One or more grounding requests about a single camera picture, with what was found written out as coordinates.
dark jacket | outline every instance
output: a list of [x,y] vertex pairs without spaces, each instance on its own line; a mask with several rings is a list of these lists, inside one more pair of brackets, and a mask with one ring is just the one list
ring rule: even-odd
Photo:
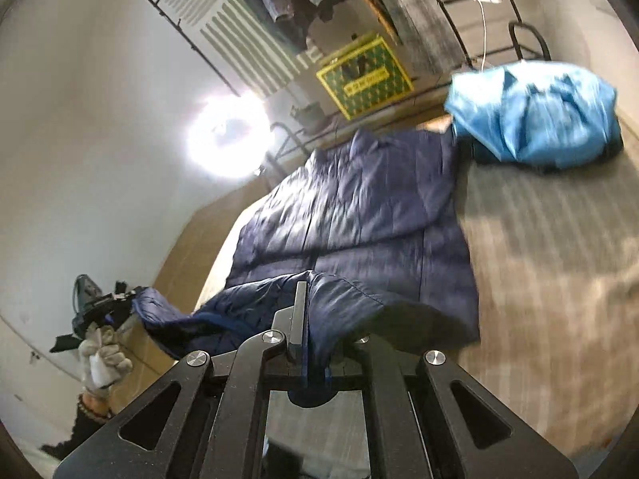
[[226,289],[193,315],[147,289],[134,307],[174,358],[233,350],[309,283],[309,333],[325,362],[369,329],[412,352],[478,339],[477,289],[454,211],[452,135],[359,132],[316,151],[242,229]]

white work glove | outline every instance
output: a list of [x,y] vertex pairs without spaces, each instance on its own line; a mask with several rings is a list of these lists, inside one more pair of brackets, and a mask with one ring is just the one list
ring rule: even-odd
[[95,323],[86,331],[79,347],[82,385],[98,398],[107,398],[113,384],[120,382],[133,364],[117,345],[117,333],[111,326],[98,329]]

bed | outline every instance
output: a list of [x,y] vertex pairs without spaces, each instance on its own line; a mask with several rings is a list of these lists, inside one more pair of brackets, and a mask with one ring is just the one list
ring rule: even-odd
[[[546,176],[470,164],[457,183],[481,330],[459,364],[566,455],[604,445],[639,403],[639,138],[624,127],[624,141],[606,164]],[[238,217],[198,305],[224,287],[261,202]],[[305,410],[273,393],[266,435],[366,470],[358,395]]]

green and yellow box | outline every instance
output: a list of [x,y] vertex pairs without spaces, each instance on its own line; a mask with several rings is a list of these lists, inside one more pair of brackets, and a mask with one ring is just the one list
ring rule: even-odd
[[388,44],[367,34],[325,57],[317,77],[351,120],[413,91],[413,83]]

bright light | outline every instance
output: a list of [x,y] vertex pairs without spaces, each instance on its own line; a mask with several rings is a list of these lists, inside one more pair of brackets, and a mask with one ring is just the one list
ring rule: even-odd
[[239,178],[260,167],[273,139],[257,97],[217,97],[209,100],[189,133],[189,154],[213,174]]

